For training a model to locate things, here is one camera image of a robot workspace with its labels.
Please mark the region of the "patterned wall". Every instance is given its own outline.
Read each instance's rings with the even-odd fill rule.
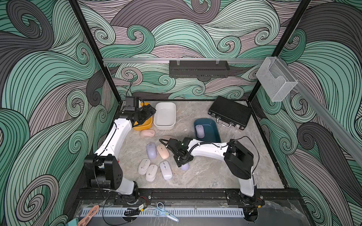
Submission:
[[[306,10],[281,57],[362,145],[361,10],[362,2],[352,0]],[[298,90],[271,102],[261,88],[252,106],[284,176],[300,190],[316,224],[360,226],[362,168]]]
[[[67,0],[0,1],[0,221],[58,225],[117,107]]]
[[[79,0],[103,57],[265,58],[299,1]],[[168,64],[109,64],[121,96],[247,99],[259,65],[231,65],[229,78],[169,78]]]

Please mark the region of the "black briefcase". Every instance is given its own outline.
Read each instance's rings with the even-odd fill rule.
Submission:
[[[217,122],[224,121],[229,128],[234,126],[237,129],[244,130],[248,124],[251,116],[252,109],[242,104],[236,103],[235,101],[218,96],[214,103],[209,108],[208,114],[212,117],[217,118]]]

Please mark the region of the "orange cable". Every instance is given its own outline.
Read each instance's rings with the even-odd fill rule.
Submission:
[[[90,222],[92,217],[98,213],[98,210],[99,210],[98,205],[93,206],[93,208],[89,211],[87,216],[85,216],[81,221],[79,221],[77,226],[86,226]]]

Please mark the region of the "black metal basket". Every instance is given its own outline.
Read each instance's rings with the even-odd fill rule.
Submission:
[[[169,76],[208,81],[211,78],[227,78],[229,71],[230,67],[226,60],[170,60]]]

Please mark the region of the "computer mouse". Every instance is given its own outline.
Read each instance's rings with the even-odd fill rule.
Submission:
[[[152,182],[156,178],[158,166],[155,164],[151,164],[146,172],[146,181]]]
[[[167,161],[163,161],[160,163],[160,169],[163,175],[163,179],[169,180],[172,178],[172,171]]]
[[[168,153],[166,146],[163,144],[157,145],[157,151],[163,159],[167,159],[170,156],[170,153]]]
[[[149,159],[155,159],[157,157],[156,144],[149,143],[146,145],[147,155]]]
[[[151,164],[151,160],[149,160],[148,158],[142,159],[142,161],[138,167],[138,173],[141,175],[145,175],[150,164]]]
[[[195,126],[195,130],[196,130],[196,136],[197,138],[204,138],[205,137],[205,131],[203,129],[203,125],[196,125]]]
[[[139,135],[141,136],[141,138],[154,137],[155,131],[153,129],[145,129],[142,130]]]
[[[175,139],[176,140],[176,137],[174,137],[174,136],[170,136],[170,135],[164,135],[164,136],[162,136],[162,139],[165,139],[165,140],[169,140],[169,139]]]
[[[190,168],[190,165],[189,165],[189,163],[186,163],[186,164],[182,165],[180,168],[181,168],[181,170],[186,171]]]

